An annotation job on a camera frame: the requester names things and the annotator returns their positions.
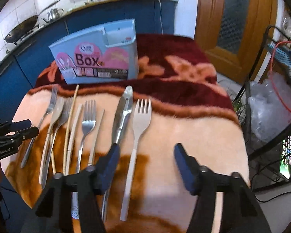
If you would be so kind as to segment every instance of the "box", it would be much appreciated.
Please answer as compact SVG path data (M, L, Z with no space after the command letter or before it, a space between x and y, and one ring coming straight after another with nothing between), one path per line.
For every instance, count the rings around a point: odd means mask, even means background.
M102 83L138 76L134 19L72 33L49 48L67 84Z

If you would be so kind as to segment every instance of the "teapot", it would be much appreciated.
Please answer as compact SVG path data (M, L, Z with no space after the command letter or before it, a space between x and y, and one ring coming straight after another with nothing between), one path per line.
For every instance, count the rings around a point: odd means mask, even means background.
M52 21L55 21L57 20L58 18L60 18L64 13L64 10L63 9L58 9L58 8L55 8L55 9L51 9L48 13L47 13L47 16L48 16L48 20L45 19L45 18L41 18L44 22L46 23L50 23Z

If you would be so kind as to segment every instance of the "knife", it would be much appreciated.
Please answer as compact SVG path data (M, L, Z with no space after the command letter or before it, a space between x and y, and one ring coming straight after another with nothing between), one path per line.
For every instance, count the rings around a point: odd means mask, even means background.
M123 140L127 124L129 121L130 114L133 107L133 88L127 86L124 90L122 97L120 98L118 107L115 112L115 117L112 127L112 144L116 143L120 146ZM110 189L108 189L103 198L102 208L101 208L101 218L103 222L107 219L107 205L109 198Z

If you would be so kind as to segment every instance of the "metal fork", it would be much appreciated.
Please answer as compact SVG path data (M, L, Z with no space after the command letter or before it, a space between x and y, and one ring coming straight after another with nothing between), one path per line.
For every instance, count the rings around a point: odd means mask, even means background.
M44 118L45 118L48 114L50 114L50 113L53 112L54 107L55 107L55 105L56 105L57 92L58 92L58 86L55 85L55 86L53 86L53 88L52 88L52 95L51 95L51 97L50 97L50 104L49 104L49 106L47 107L47 110L46 110L45 114L43 115L43 117L41 118L41 120L40 120L40 122L39 122L39 124L38 124L38 126L37 126L38 129L41 128L41 125L42 125L42 122L43 122ZM33 146L33 143L34 143L35 138L36 138L36 137L33 137L33 138L30 140L29 146L28 146L28 148L27 148L27 150L26 150L26 152L25 152L25 155L24 155L24 158L23 158L23 160L22 160L22 163L20 164L20 167L21 167L21 168L24 168L25 165L26 165L26 163L27 163L27 160L28 160L28 158L29 158L29 154L30 154L31 148L32 148L32 146Z
M135 112L134 112L134 118L133 118L133 131L134 131L134 138L135 138L134 149L132 151L132 155L130 157L130 162L129 162L129 167L128 167L128 173L127 173L127 179L126 179L126 185L125 185L125 191L124 191L124 197L123 197L122 209L121 209L121 215L120 215L121 221L127 220L128 207L129 207L129 201L130 201L130 196L132 192L132 183L134 179L135 165L136 165L136 159L137 159L138 142L141 135L148 128L151 122L151 114L152 114L151 100L149 100L148 107L147 107L147 100L145 100L145 105L143 108L143 99L142 99L140 109L139 109L139 102L140 101L138 99Z
M86 101L84 106L82 131L83 138L78 151L78 161L75 173L80 172L81 157L86 136L95 128L96 125L96 101ZM74 219L79 219L78 193L72 192L71 215Z
M82 122L83 138L81 140L81 146L78 151L78 161L77 161L77 167L75 169L75 173L80 172L81 157L82 157L85 138L95 128L95 125L96 125L96 101L95 100L94 101L91 100L90 102L86 101L85 107L84 107L83 122Z
M43 189L45 188L45 184L47 182L47 173L48 173L48 169L49 169L49 165L50 165L50 159L51 159L53 147L54 147L54 144L55 144L56 135L58 133L59 128L61 126L63 126L68 121L71 105L72 105L72 97L64 100L64 109L63 109L63 112L61 114L61 117L57 121L58 125L57 125L57 127L55 129L55 132L53 134L53 141L52 141L51 147L50 147L50 149L48 151L47 160L45 162L45 166L44 166L44 169L43 169L43 175L42 175L42 188Z

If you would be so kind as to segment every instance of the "phone screen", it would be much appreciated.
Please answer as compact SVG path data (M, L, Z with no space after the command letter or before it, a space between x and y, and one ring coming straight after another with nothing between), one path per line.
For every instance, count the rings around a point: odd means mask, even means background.
M281 157L287 156L290 153L291 153L291 135L289 135L282 142ZM291 177L291 155L284 158L283 160L281 160L279 172L286 180L290 179L290 177Z

